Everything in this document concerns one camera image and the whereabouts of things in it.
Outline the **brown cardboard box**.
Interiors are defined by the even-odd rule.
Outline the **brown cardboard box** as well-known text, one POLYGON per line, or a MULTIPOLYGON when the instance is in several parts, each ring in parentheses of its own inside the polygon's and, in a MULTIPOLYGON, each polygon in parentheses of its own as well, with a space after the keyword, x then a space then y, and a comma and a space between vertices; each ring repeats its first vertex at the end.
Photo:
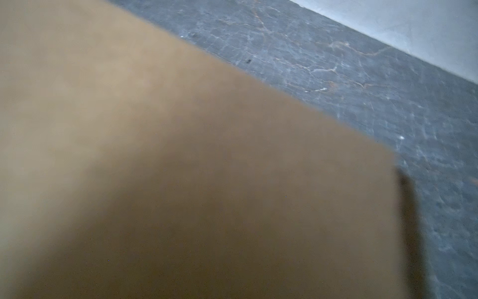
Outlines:
POLYGON ((106 1, 2 1, 1 297, 407 299, 394 155, 106 1))

